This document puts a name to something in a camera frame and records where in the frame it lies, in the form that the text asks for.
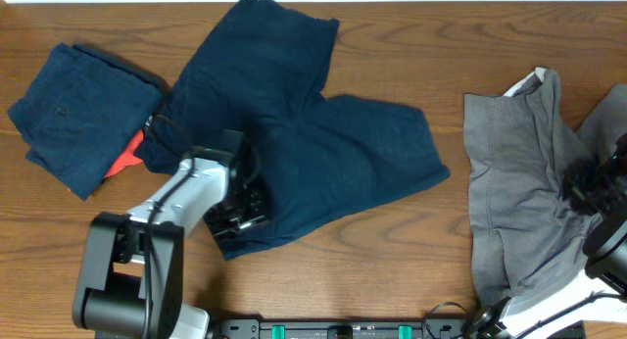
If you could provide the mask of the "grey shorts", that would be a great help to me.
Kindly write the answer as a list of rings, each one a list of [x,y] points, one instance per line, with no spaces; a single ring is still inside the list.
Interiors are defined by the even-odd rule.
[[[482,305],[541,290],[578,270],[600,217],[566,202],[567,172],[608,159],[626,131],[626,87],[614,85],[578,130],[559,112],[560,78],[537,68],[502,96],[464,97],[471,163],[472,278]]]

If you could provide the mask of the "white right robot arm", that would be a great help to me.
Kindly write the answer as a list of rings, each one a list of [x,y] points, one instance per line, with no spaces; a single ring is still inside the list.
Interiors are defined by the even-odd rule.
[[[571,271],[528,295],[506,297],[470,319],[463,338],[583,338],[581,321],[626,321],[626,137],[600,166],[577,164],[564,179],[573,210],[600,220]]]

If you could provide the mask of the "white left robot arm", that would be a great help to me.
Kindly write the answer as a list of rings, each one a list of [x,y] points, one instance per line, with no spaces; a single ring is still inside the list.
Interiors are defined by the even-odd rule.
[[[98,338],[212,338],[207,311],[183,302],[185,237],[204,221],[225,245],[267,223],[259,152],[195,146],[175,175],[123,215],[88,229],[72,321]]]

